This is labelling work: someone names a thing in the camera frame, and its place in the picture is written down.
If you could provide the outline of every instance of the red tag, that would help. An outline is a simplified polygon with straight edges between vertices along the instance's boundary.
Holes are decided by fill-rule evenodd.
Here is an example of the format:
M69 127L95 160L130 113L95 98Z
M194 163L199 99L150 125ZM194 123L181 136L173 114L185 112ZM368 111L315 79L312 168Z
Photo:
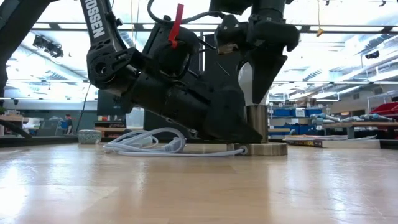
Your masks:
M170 31L170 35L169 35L169 41L172 43L172 48L177 47L177 41L175 41L175 38L178 36L178 33L180 32L180 25L181 25L181 21L182 21L183 11L184 11L184 5L178 4L177 14L175 16L174 25L173 25L172 30Z

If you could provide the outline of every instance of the wooden surface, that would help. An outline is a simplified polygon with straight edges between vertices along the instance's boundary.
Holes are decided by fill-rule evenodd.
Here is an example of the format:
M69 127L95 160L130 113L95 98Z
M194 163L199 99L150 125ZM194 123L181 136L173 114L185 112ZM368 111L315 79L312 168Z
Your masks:
M350 128L350 127L398 127L398 122L342 122L323 124L323 128Z
M159 158L12 148L0 151L0 223L398 223L397 174L387 149Z
M4 116L4 115L0 115L0 119L3 121L15 121L15 122L24 122L24 123L28 123L29 122L29 118L24 118L22 116Z

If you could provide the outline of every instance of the ceiling pipe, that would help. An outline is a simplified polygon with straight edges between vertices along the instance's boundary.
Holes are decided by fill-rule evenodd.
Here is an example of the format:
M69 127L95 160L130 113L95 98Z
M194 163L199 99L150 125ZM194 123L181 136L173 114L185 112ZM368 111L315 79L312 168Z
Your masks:
M62 65L57 65L56 63L53 63L51 60L37 54L36 52L31 51L23 46L19 46L14 53L22 54L22 55L25 55L25 57L32 57L35 60L43 61L44 64L49 65L49 70L47 71L47 73L53 72L53 73L59 74L67 80L87 80L86 77L81 76L81 75L65 68Z
M389 39L392 39L395 37L397 34L379 34L379 35L374 35L370 39L367 38L365 39L366 44L364 45L363 49L356 53L356 55L364 55L369 52L371 52L373 49L381 45L382 43L386 42ZM363 35L362 37L359 38L359 41L361 42L361 39L363 39L365 36Z
M354 77L356 75L359 75L359 74L361 74L363 72L366 72L367 70L376 68L377 66L383 65L383 64L388 63L388 62L390 62L392 60L395 60L395 59L398 59L398 53L396 53L396 54L394 54L394 55L392 55L390 57L387 57L387 58L385 58L385 59L383 59L383 60L381 60L381 61L379 61L377 63L374 63L372 65L368 65L368 66L366 66L364 68L361 68L361 69L359 69L357 71L354 71L354 72L351 72L349 74L343 75L342 77L340 77L340 80L335 80L335 81L336 82L344 81L345 79L349 79L349 78ZM311 97L313 95L316 95L320 90L322 90L324 88L327 88L328 86L332 86L332 85L331 84L326 84L326 85L322 85L322 86L316 87L316 88L314 88L312 90L309 90L309 91L311 91L313 93L308 95L307 97Z

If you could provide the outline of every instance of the coiled cable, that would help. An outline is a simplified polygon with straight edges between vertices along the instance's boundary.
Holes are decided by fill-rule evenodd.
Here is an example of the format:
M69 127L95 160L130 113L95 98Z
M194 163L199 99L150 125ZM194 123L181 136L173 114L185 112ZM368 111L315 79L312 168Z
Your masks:
M157 146L158 140L153 137L154 134L162 132L174 133L177 137L173 141L160 147ZM148 139L154 145L145 147ZM159 156L159 157L224 157L244 154L245 149L237 149L225 152L212 152L204 154L185 154L182 153L185 147L185 136L174 128L159 128L152 131L133 131L116 138L104 145L105 152L117 152L122 156Z

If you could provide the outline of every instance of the shelf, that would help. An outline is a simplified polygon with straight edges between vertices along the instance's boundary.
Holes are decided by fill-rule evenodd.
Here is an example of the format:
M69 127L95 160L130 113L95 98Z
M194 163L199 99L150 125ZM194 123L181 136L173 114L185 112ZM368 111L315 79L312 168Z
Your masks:
M95 127L97 131L104 131L104 132L123 132L126 129L130 129L132 131L140 131L141 128L104 128L104 127Z
M312 119L312 118L310 118L310 117L295 117L295 116L271 116L271 115L269 115L268 116L268 118L269 119L282 119L282 118L285 118L285 119L292 119L292 118L297 118L297 119Z
M382 116L390 118L390 117L396 117L396 116L398 116L398 114L387 114L387 115L382 115Z
M94 121L96 124L124 124L123 121Z
M3 115L1 115L0 119L3 121L10 121L10 122L24 122L24 123L29 122L29 118L24 118L23 116L13 116L13 115L3 116Z
M346 122L324 124L323 128L350 128L350 127L398 127L398 122Z
M275 135L275 136L268 136L268 139L284 139L285 136L282 135Z

